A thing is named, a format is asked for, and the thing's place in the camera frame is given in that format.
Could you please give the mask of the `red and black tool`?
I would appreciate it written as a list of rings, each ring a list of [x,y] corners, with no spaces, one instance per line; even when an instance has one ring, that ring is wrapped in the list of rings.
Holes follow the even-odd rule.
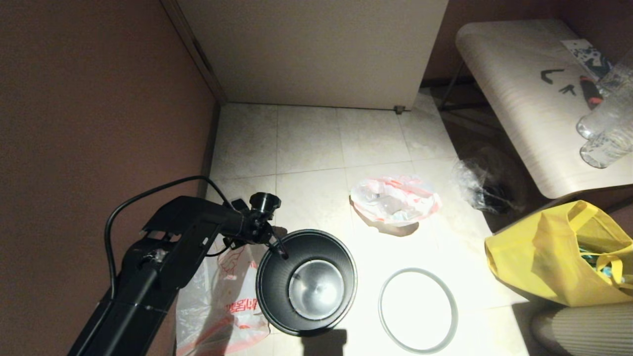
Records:
[[[584,100],[590,110],[594,110],[601,103],[603,103],[604,98],[602,94],[599,92],[595,81],[585,75],[579,76],[580,86],[583,90]]]

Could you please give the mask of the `beige ribbed cylinder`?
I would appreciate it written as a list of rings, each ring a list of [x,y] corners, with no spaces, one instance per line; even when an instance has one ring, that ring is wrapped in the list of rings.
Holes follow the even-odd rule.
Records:
[[[556,356],[633,356],[633,302],[543,311],[530,330]]]

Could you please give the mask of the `red-printed bag holding bottles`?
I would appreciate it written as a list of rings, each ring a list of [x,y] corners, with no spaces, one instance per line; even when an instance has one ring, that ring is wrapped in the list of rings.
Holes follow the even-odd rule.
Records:
[[[360,185],[382,185],[383,195],[396,197],[407,204],[407,209],[393,216],[387,216],[377,207],[377,201],[372,204],[361,203],[357,199],[356,189]],[[405,227],[419,223],[432,216],[442,207],[440,196],[428,189],[419,176],[390,176],[382,175],[374,178],[365,178],[355,184],[350,191],[350,199],[353,207],[372,222],[380,222],[394,227]]]

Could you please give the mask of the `black trash bin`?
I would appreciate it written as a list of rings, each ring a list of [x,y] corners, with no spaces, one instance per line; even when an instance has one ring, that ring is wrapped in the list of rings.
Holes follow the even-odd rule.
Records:
[[[284,239],[289,259],[267,250],[256,274],[256,297],[269,323],[296,337],[334,329],[350,311],[358,286],[350,250],[330,233],[312,228]]]

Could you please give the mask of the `crumpled clear plastic wrap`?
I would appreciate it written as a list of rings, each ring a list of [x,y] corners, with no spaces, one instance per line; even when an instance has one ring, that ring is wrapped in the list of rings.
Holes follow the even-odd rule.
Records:
[[[499,216],[515,209],[509,185],[473,160],[457,161],[452,179],[463,200],[475,210]]]

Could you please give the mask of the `yellow fabric tote bag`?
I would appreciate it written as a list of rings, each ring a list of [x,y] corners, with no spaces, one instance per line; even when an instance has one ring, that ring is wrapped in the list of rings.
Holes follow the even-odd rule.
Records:
[[[568,307],[633,302],[633,291],[604,282],[579,252],[633,248],[612,216],[579,200],[531,214],[485,240],[495,277],[521,291]]]

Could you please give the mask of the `clear crushed plastic bottle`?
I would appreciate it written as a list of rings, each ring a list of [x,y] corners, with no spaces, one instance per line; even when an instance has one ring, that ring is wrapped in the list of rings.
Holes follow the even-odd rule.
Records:
[[[360,185],[356,189],[356,196],[359,202],[372,204],[374,201],[377,201],[378,198],[381,198],[384,194],[383,186],[378,184],[364,184]]]

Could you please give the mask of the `blue printed paper sheet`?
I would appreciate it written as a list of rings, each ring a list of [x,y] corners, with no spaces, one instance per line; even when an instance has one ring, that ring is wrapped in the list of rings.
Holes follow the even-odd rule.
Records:
[[[611,61],[588,40],[569,39],[561,43],[594,81],[603,79],[613,69]]]

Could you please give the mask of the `white wood-grain table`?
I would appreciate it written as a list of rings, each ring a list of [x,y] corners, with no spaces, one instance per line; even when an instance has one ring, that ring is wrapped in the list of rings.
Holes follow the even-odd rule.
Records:
[[[576,34],[561,20],[474,22],[456,48],[479,84],[540,193],[551,200],[633,184],[633,155],[606,169],[581,159],[576,124],[589,113],[586,71],[564,47]]]

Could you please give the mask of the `clear plastic water bottle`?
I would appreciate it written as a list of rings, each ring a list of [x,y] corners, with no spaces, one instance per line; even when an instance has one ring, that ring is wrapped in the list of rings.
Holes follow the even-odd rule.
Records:
[[[605,169],[633,153],[633,123],[614,125],[580,148],[581,159],[594,168]]]
[[[604,101],[576,124],[584,139],[591,139],[633,110],[633,46],[603,79],[595,83]]]

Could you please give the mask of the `flat red-printed plastic bag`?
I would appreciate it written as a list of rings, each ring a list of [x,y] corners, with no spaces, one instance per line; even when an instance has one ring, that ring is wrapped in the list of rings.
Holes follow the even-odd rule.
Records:
[[[256,297],[256,274],[268,248],[226,249],[222,236],[181,289],[176,309],[176,356],[224,356],[262,342],[271,325]]]

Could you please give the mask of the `white cabinet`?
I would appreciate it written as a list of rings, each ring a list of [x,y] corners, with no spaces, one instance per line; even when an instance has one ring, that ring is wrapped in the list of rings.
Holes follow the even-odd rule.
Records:
[[[231,103],[410,111],[449,0],[176,0]]]

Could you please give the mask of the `teal printed packet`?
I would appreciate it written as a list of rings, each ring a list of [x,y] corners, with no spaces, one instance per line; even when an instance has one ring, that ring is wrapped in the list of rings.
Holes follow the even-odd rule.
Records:
[[[599,253],[581,245],[579,252],[604,282],[617,289],[633,291],[633,248]]]

